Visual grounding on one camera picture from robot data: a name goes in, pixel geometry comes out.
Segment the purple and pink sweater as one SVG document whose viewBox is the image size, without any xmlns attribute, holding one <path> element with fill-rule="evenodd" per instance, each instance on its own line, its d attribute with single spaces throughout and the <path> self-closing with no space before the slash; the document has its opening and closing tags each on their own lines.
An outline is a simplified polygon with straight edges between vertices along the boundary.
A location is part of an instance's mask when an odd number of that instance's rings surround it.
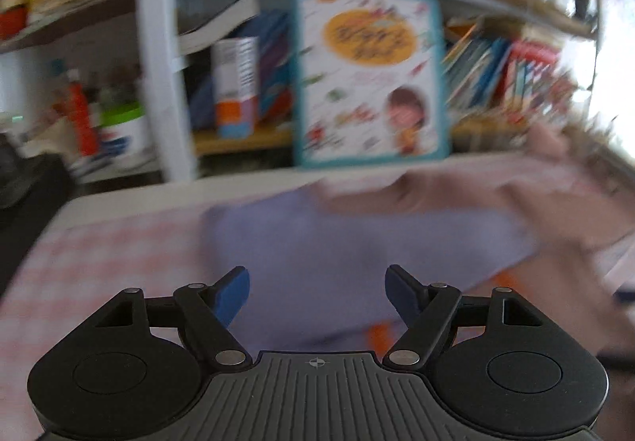
<svg viewBox="0 0 635 441">
<path fill-rule="evenodd" d="M 314 183 L 213 206 L 199 252 L 209 278 L 248 270 L 251 293 L 231 332 L 251 353 L 385 353 L 404 329 L 384 293 L 392 265 L 477 295 L 514 288 L 598 353 L 634 347 L 633 323 L 594 264 L 633 233 L 633 212 L 601 192 L 425 169 L 375 190 Z"/>
</svg>

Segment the pink checkered table mat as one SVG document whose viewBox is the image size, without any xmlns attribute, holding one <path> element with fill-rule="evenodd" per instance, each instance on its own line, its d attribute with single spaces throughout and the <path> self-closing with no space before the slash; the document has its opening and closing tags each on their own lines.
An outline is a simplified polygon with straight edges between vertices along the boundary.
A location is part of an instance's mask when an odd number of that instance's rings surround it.
<svg viewBox="0 0 635 441">
<path fill-rule="evenodd" d="M 70 201 L 19 267 L 1 302 L 1 435 L 30 440 L 41 431 L 26 391 L 32 366 L 81 321 L 130 286 L 168 296 L 212 282 L 204 267 L 200 222 L 216 203 L 246 203 L 324 182 L 333 195 L 382 188 L 405 165 L 351 170 L 271 170 L 149 186 Z M 495 285 L 514 288 L 588 350 L 632 357 L 634 313 L 611 292 L 634 281 L 634 240 L 593 255 L 555 256 L 543 273 L 508 269 Z"/>
</svg>

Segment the white tub green lid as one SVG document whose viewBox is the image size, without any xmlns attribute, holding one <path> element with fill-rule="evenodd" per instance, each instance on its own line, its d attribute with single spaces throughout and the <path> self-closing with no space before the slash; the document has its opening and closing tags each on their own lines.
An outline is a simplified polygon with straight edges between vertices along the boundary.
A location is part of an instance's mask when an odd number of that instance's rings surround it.
<svg viewBox="0 0 635 441">
<path fill-rule="evenodd" d="M 104 108 L 100 135 L 103 150 L 116 170 L 123 173 L 151 161 L 150 129 L 140 102 Z"/>
</svg>

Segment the black box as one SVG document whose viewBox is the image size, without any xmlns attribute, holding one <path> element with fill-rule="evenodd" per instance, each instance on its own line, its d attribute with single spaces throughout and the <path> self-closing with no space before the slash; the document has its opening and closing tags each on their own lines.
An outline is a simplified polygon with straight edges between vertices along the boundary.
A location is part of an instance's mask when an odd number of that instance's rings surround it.
<svg viewBox="0 0 635 441">
<path fill-rule="evenodd" d="M 1 294 L 74 190 L 59 154 L 21 156 L 9 136 L 1 134 Z"/>
</svg>

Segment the children's picture book teal border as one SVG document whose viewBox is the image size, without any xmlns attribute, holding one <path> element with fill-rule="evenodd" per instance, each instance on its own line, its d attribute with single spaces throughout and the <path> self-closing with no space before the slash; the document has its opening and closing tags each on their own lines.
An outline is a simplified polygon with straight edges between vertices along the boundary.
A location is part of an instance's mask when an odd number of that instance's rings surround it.
<svg viewBox="0 0 635 441">
<path fill-rule="evenodd" d="M 294 0 L 292 25 L 297 165 L 449 155 L 438 0 Z"/>
</svg>

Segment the white orange medicine box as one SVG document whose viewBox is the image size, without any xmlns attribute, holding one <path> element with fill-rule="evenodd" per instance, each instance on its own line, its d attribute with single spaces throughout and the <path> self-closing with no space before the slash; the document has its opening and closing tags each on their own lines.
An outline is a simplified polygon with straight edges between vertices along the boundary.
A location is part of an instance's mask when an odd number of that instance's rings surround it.
<svg viewBox="0 0 635 441">
<path fill-rule="evenodd" d="M 251 136 L 257 119 L 258 39 L 226 38 L 212 47 L 215 128 L 223 139 Z"/>
</svg>

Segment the red tassel ornament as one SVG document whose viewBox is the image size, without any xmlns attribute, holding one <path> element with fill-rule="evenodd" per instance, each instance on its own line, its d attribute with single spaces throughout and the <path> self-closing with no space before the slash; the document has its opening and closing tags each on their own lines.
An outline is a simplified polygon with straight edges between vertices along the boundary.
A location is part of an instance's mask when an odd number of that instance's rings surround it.
<svg viewBox="0 0 635 441">
<path fill-rule="evenodd" d="M 99 152 L 99 139 L 92 128 L 88 100 L 83 91 L 77 69 L 67 71 L 70 94 L 69 115 L 77 135 L 80 153 L 83 156 L 94 156 Z"/>
</svg>

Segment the red thick dictionary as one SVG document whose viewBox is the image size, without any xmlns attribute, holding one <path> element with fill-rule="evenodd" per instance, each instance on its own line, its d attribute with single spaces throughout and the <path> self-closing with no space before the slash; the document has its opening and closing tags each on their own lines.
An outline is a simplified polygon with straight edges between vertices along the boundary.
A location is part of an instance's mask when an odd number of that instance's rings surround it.
<svg viewBox="0 0 635 441">
<path fill-rule="evenodd" d="M 539 42 L 515 41 L 512 44 L 510 56 L 525 62 L 535 62 L 547 66 L 554 66 L 560 60 L 561 51 Z"/>
</svg>

